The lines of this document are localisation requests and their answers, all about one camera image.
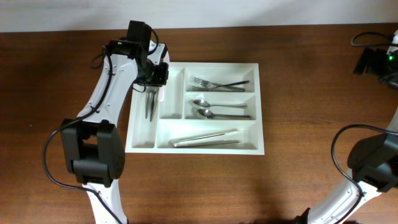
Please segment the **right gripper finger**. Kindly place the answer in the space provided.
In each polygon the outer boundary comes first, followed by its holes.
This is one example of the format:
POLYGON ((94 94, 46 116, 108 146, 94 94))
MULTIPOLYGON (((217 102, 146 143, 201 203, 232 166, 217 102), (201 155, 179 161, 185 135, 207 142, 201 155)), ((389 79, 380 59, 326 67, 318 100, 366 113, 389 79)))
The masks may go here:
POLYGON ((387 51, 370 49, 366 73, 381 77, 387 72, 387 51))
POLYGON ((365 48, 353 70, 353 73, 357 75, 362 75, 364 72, 367 72, 368 63, 373 58, 374 54, 374 49, 365 48))

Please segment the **small metal teaspoon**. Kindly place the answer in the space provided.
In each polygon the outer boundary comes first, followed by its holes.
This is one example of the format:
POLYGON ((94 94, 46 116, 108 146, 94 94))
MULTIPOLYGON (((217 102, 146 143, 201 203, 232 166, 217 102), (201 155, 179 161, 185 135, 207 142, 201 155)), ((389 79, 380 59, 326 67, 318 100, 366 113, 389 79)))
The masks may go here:
POLYGON ((153 116, 154 116, 156 94, 157 94, 157 90, 155 88, 151 89, 149 92, 148 118, 149 118, 150 122, 152 122, 153 116))
POLYGON ((151 93, 151 90, 148 88, 148 89, 146 90, 146 115, 145 115, 145 119, 147 119, 148 116, 149 116, 149 110, 150 110, 150 93, 151 93))

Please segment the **white plastic knife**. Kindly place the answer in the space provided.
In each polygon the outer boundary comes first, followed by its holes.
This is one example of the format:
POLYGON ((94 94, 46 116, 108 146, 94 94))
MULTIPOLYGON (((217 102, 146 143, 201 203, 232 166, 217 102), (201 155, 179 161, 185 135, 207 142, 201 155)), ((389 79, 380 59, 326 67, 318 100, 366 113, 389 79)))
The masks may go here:
MULTIPOLYGON (((162 58, 162 61, 167 63, 167 65, 169 65, 169 63, 170 63, 169 52, 166 52, 165 57, 162 58)), ((165 85, 163 85, 159 88, 157 100, 158 100, 158 102, 161 102, 161 101, 164 101, 164 98, 165 98, 165 85)))

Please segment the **metal fork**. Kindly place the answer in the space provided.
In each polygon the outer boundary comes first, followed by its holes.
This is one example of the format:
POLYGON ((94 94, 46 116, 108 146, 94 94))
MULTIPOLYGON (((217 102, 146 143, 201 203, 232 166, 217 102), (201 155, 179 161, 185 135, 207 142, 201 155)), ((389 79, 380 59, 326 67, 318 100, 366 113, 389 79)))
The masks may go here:
POLYGON ((230 88, 230 87, 219 87, 219 88, 205 88, 200 86, 191 86, 188 91, 232 91, 232 92, 245 92, 244 88, 230 88))
POLYGON ((207 80, 202 80, 197 77, 193 78, 193 82, 203 88, 216 88, 217 86, 220 86, 219 83, 209 82, 207 80))
POLYGON ((240 81, 240 82, 234 82, 234 83, 228 83, 228 84, 222 84, 222 85, 217 85, 215 88, 220 88, 220 87, 228 87, 228 86, 236 86, 236 85, 243 85, 249 83, 249 80, 245 81, 240 81))

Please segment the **metal tablespoon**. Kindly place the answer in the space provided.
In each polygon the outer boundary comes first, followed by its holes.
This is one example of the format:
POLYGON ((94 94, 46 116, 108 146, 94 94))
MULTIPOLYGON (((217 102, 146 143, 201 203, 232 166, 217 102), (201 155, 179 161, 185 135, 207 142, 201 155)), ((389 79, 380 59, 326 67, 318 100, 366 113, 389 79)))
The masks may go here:
POLYGON ((196 115, 201 119, 239 119, 251 120, 248 115, 229 115, 229 114, 214 114, 210 110, 198 109, 196 115))
POLYGON ((247 108, 246 104, 242 105, 220 105, 220 104, 209 104, 206 100, 190 100, 189 104, 192 105, 195 108, 199 109, 209 109, 211 107, 228 107, 228 108, 241 108, 245 109, 247 108))

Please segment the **metal tweezers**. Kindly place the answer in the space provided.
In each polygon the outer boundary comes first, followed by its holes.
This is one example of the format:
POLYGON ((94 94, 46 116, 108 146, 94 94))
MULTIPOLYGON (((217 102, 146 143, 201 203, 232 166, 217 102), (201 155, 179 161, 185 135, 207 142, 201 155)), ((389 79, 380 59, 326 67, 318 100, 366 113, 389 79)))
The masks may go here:
POLYGON ((169 143, 174 148, 202 147, 220 144, 239 144, 241 143, 241 140, 228 138, 229 135, 236 134, 237 132, 237 129, 230 129, 215 133, 206 133, 186 138, 172 139, 169 141, 169 143))

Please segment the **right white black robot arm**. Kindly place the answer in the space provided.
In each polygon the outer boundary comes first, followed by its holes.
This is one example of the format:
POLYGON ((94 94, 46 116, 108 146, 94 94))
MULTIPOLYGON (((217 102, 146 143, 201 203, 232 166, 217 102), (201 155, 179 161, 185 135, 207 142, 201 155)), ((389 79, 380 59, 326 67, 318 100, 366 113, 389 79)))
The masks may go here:
POLYGON ((343 180, 317 206, 295 217, 294 223, 347 223, 366 202, 397 188, 397 114, 386 129, 365 124, 341 128, 333 138, 331 158, 343 180), (336 161, 335 145, 344 131, 354 128, 376 131, 378 135, 362 139, 353 146, 345 172, 336 161))

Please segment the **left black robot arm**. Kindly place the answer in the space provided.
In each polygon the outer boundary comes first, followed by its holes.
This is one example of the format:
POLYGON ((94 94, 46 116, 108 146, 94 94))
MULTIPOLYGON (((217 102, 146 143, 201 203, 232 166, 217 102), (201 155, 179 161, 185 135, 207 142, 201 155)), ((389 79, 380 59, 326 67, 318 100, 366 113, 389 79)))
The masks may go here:
POLYGON ((128 222, 119 193, 126 153, 117 123, 133 86, 147 97, 150 117, 164 98, 169 54, 153 37, 157 34, 145 22, 130 21, 126 36, 103 47, 101 76, 86 106, 75 119, 62 123, 67 171, 76 177, 77 189, 88 194, 96 223, 128 222))

